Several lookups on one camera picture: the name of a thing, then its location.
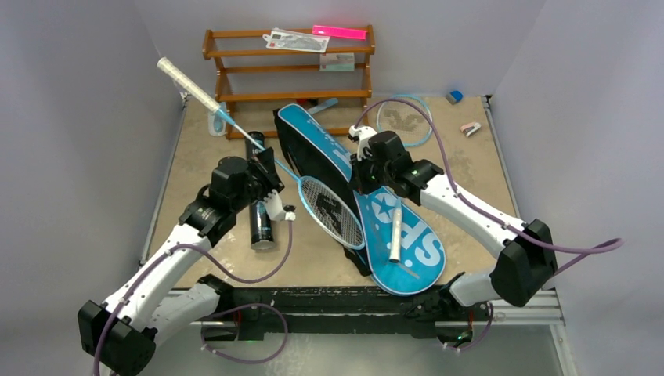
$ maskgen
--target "wooden shelf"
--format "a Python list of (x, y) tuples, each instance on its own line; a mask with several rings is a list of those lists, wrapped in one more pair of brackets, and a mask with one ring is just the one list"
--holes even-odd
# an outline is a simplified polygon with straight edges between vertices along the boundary
[[(240, 56), (287, 56), (312, 54), (314, 52), (290, 51), (286, 49), (240, 49), (240, 50), (220, 50), (217, 48), (217, 39), (228, 38), (262, 38), (264, 34), (270, 34), (272, 31), (265, 30), (242, 30), (242, 31), (205, 31), (203, 40), (203, 58), (213, 59), (217, 67), (217, 82), (215, 86), (215, 98), (218, 102), (226, 102), (226, 108), (232, 117), (235, 112), (237, 102), (258, 101), (258, 100), (278, 100), (278, 99), (300, 99), (300, 98), (359, 98), (362, 106), (366, 108), (367, 99), (371, 97), (371, 75), (370, 75), (370, 57), (376, 50), (374, 39), (374, 28), (371, 25), (364, 27), (353, 27), (355, 29), (366, 30), (367, 43), (365, 45), (337, 46), (328, 47), (326, 53), (361, 53), (364, 55), (364, 63), (357, 63), (356, 69), (363, 70), (362, 88), (357, 90), (325, 90), (325, 91), (307, 91), (307, 92), (271, 92), (256, 94), (234, 94), (230, 86), (228, 74), (239, 73), (268, 73), (268, 72), (288, 72), (288, 71), (317, 71), (318, 65), (272, 65), (259, 67), (225, 67), (223, 58), (233, 58)], [(311, 34), (312, 29), (289, 29), (299, 33)], [(326, 74), (335, 74), (336, 72), (327, 72)], [(368, 125), (368, 118), (364, 118), (365, 125)], [(333, 136), (342, 136), (347, 133), (346, 128), (328, 129)], [(226, 138), (241, 138), (242, 135), (233, 133), (233, 128), (226, 125)], [(276, 132), (265, 133), (265, 137), (276, 137)]]
[(368, 96), (366, 90), (334, 90), (319, 92), (267, 92), (262, 94), (230, 94), (217, 96), (217, 102), (247, 102), (252, 100), (280, 100), (300, 98), (360, 98)]
[[(355, 64), (355, 69), (364, 69), (364, 63)], [(290, 72), (290, 71), (317, 71), (320, 65), (271, 65), (260, 67), (228, 67), (226, 73), (269, 73), (269, 72)]]

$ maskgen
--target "blue eraser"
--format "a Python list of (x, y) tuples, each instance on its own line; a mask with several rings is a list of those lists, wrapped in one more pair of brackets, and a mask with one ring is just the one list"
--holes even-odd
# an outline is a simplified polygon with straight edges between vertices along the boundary
[(461, 94), (460, 91), (454, 90), (453, 92), (449, 92), (448, 95), (445, 96), (445, 98), (451, 103), (451, 104), (457, 104), (460, 100), (464, 98), (464, 95)]

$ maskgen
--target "paper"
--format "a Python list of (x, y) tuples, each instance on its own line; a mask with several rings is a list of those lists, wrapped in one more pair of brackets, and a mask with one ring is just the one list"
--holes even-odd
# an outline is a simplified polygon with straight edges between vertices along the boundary
[(330, 37), (318, 37), (312, 34), (274, 28), (270, 35), (263, 35), (269, 49), (290, 49), (294, 51), (323, 53), (327, 50)]
[(324, 53), (320, 56), (321, 72), (349, 72), (355, 70), (355, 54)]

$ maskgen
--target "racket strings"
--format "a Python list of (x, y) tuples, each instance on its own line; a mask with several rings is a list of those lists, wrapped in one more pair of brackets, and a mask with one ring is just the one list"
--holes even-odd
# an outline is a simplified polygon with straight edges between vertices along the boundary
[(311, 176), (304, 176), (299, 188), (309, 214), (330, 235), (349, 248), (364, 246), (362, 228), (355, 213), (330, 187)]

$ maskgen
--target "star logo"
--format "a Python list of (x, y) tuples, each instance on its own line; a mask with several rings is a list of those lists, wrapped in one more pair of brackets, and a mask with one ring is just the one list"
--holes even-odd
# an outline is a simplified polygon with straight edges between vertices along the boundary
[(392, 223), (396, 198), (391, 194), (379, 193), (371, 202), (373, 214), (383, 223)]

